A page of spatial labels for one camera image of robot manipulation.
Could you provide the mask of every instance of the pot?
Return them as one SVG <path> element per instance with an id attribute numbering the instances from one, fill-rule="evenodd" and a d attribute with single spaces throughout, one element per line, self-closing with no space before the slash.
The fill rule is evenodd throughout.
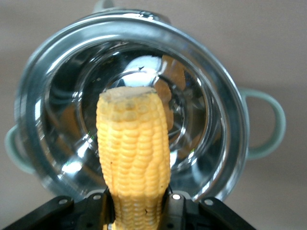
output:
<path id="1" fill-rule="evenodd" d="M 57 195 L 78 201 L 105 189 L 96 103 L 99 93 L 123 85 L 164 85 L 171 92 L 170 186 L 193 201 L 224 200 L 246 160 L 265 157 L 284 136 L 279 103 L 238 89 L 213 54 L 167 18 L 109 9 L 62 29 L 29 58 L 15 101 L 17 124 L 6 137 L 9 156 Z M 248 145 L 247 97 L 265 100 L 275 113 L 273 135 L 255 149 Z"/>

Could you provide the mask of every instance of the pot handle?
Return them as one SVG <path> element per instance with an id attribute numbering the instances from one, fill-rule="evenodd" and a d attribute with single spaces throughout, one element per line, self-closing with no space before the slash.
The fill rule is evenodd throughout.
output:
<path id="1" fill-rule="evenodd" d="M 248 97 L 259 98 L 266 101 L 273 109 L 275 115 L 275 128 L 272 136 L 261 146 L 248 148 L 248 160 L 259 159 L 268 156 L 280 145 L 286 131 L 286 117 L 282 106 L 270 95 L 247 88 L 239 88 L 242 97 L 242 104 L 245 110 L 247 122 L 249 123 L 248 106 L 246 99 Z"/>
<path id="2" fill-rule="evenodd" d="M 30 161 L 26 160 L 24 157 L 21 156 L 19 150 L 16 147 L 15 138 L 17 134 L 17 126 L 11 128 L 4 140 L 5 150 L 11 159 L 11 161 L 22 171 L 26 173 L 33 174 L 35 169 L 33 168 Z"/>

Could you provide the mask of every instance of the corn cob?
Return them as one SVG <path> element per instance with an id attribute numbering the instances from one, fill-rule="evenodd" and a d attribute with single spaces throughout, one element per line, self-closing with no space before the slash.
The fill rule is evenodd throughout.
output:
<path id="1" fill-rule="evenodd" d="M 99 159 L 117 230 L 156 230 L 170 181 L 163 104 L 150 87 L 118 87 L 97 103 Z"/>

